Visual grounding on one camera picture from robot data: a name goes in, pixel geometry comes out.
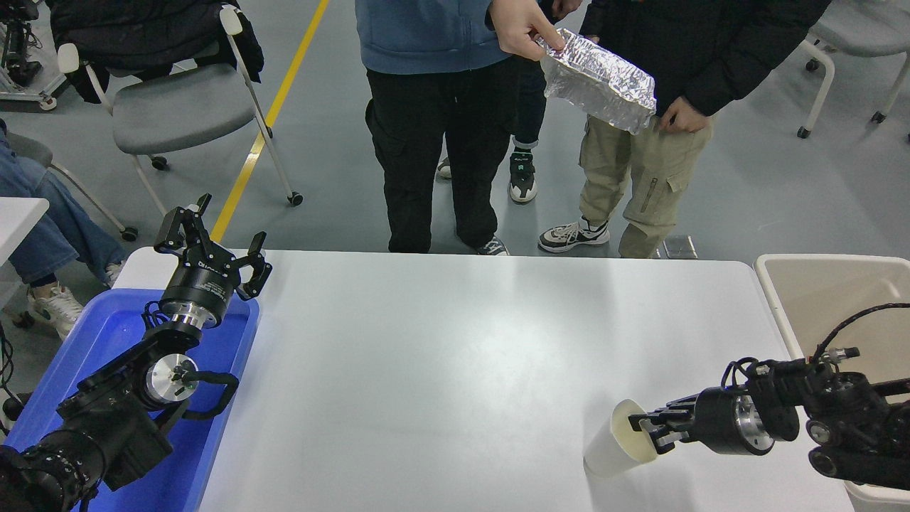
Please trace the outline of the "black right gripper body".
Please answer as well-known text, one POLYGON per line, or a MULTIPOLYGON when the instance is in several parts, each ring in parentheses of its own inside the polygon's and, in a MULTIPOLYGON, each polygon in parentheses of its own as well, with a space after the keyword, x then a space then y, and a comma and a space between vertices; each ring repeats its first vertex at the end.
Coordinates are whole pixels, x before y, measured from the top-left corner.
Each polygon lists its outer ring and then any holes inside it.
POLYGON ((718 454, 747 455, 737 424, 740 396, 712 387, 699 393, 693 409, 693 438, 718 454))

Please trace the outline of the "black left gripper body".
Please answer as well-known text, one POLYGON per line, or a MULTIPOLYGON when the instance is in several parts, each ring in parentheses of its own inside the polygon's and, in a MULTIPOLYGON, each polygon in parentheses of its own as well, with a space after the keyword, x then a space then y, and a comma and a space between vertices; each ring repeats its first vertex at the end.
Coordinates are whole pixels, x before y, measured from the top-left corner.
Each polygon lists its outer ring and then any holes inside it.
POLYGON ((221 323, 240 284, 234 258, 226 249, 184 250, 162 295, 162 312, 174 319, 189 315, 196 323, 221 323))

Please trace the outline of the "person's left hand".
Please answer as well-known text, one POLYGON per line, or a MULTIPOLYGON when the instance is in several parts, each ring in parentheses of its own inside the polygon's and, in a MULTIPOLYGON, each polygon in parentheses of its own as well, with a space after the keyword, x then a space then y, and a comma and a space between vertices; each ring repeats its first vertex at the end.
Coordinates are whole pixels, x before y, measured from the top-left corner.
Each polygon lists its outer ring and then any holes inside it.
POLYGON ((710 116, 696 110, 685 97, 679 96, 660 118, 658 130, 669 134, 693 134, 706 129, 711 122, 710 116))

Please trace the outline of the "person's right hand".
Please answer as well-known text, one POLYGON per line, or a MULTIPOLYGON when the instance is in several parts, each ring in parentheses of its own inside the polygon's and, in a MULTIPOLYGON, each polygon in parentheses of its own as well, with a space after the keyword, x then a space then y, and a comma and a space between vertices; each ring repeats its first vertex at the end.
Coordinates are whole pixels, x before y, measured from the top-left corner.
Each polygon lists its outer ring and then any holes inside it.
POLYGON ((545 52, 535 41, 537 35, 542 36, 550 48, 565 48, 565 39, 535 1, 492 1, 488 14, 497 33, 498 45, 506 53, 539 61, 545 52))

